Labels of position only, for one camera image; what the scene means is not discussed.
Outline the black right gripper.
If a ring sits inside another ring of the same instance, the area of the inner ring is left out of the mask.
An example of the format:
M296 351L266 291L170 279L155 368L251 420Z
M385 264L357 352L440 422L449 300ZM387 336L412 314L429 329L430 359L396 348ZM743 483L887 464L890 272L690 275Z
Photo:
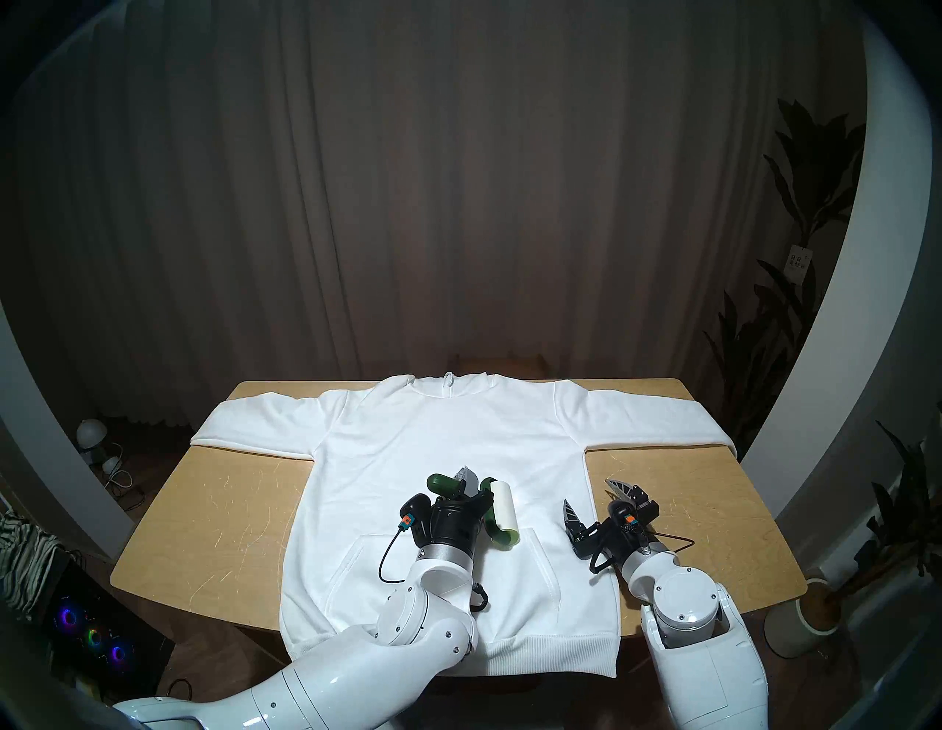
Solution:
M607 478L606 484L612 500L629 502L636 509L649 503L649 496L638 485L613 478ZM577 558L588 560L591 571L620 570L643 543L648 543L647 525L639 519L631 515L609 517L586 527L567 499L563 500L563 526Z

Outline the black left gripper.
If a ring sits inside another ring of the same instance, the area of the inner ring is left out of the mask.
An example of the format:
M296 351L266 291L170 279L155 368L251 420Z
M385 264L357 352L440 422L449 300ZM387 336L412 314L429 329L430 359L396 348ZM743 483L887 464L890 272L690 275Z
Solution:
M431 506L431 544L475 552L483 518L493 506L493 494L480 492L479 478L468 466L454 476L454 498L438 496Z

